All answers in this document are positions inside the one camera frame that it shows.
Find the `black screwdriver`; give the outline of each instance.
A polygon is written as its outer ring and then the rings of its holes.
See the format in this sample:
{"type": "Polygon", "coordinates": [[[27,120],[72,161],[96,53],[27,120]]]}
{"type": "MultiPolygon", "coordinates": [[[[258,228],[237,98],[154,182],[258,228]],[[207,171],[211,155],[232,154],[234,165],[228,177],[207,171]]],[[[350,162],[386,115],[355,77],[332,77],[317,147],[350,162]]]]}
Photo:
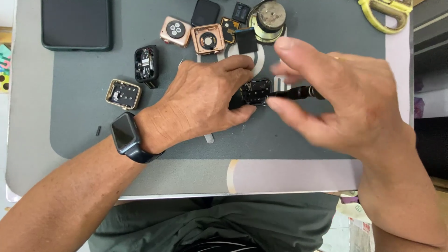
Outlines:
{"type": "Polygon", "coordinates": [[[317,92],[313,86],[300,86],[289,89],[288,91],[278,91],[270,93],[268,97],[284,97],[291,100],[305,99],[314,97],[318,100],[325,100],[325,98],[317,92]]]}

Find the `smartwatch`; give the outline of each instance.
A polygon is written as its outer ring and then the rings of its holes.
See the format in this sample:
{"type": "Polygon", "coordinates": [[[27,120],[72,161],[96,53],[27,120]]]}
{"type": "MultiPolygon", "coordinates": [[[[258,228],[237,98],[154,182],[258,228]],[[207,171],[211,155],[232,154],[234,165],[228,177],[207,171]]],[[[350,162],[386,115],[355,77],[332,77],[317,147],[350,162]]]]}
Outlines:
{"type": "Polygon", "coordinates": [[[140,148],[142,140],[135,124],[134,114],[130,112],[124,112],[117,117],[111,124],[111,131],[118,153],[126,155],[137,163],[147,164],[165,152],[150,154],[140,148]]]}

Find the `yellow scissors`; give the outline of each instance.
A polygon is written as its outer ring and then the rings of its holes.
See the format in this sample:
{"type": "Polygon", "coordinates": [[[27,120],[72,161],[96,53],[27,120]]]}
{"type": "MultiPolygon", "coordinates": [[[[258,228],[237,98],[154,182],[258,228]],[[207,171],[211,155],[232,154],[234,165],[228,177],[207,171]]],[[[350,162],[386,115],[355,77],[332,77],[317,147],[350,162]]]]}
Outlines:
{"type": "Polygon", "coordinates": [[[406,26],[409,13],[412,11],[412,1],[413,0],[359,0],[358,4],[361,5],[362,11],[370,24],[381,32],[394,34],[401,31],[406,26]],[[372,10],[376,10],[396,19],[396,28],[390,28],[383,25],[375,18],[372,10]]]}

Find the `gray pants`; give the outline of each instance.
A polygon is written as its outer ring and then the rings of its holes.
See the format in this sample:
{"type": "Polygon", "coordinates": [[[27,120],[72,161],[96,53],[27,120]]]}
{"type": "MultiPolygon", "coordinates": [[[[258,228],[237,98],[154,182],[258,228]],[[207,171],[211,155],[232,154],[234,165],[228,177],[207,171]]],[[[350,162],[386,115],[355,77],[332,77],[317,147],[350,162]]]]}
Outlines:
{"type": "Polygon", "coordinates": [[[324,193],[146,200],[112,208],[89,239],[92,252],[176,252],[211,237],[266,252],[322,245],[339,197],[324,193]]]}

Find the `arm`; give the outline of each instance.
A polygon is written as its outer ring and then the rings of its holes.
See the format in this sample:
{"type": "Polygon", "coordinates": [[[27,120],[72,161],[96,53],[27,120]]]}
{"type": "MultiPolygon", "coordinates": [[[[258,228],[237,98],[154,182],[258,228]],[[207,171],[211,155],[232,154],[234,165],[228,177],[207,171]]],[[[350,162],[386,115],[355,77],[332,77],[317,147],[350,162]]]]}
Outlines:
{"type": "Polygon", "coordinates": [[[436,194],[415,148],[413,129],[401,120],[396,84],[384,60],[318,52],[298,39],[280,38],[282,62],[272,67],[286,81],[309,81],[334,113],[308,114],[298,104],[269,98],[269,106],[312,144],[363,163],[360,202],[374,225],[379,251],[444,251],[446,226],[436,194]]]}
{"type": "MultiPolygon", "coordinates": [[[[164,97],[135,116],[142,148],[161,153],[247,121],[254,106],[229,111],[228,104],[253,67],[239,55],[212,64],[184,61],[164,97]]],[[[51,172],[5,215],[0,251],[76,251],[145,167],[119,155],[107,137],[51,172]]]]}

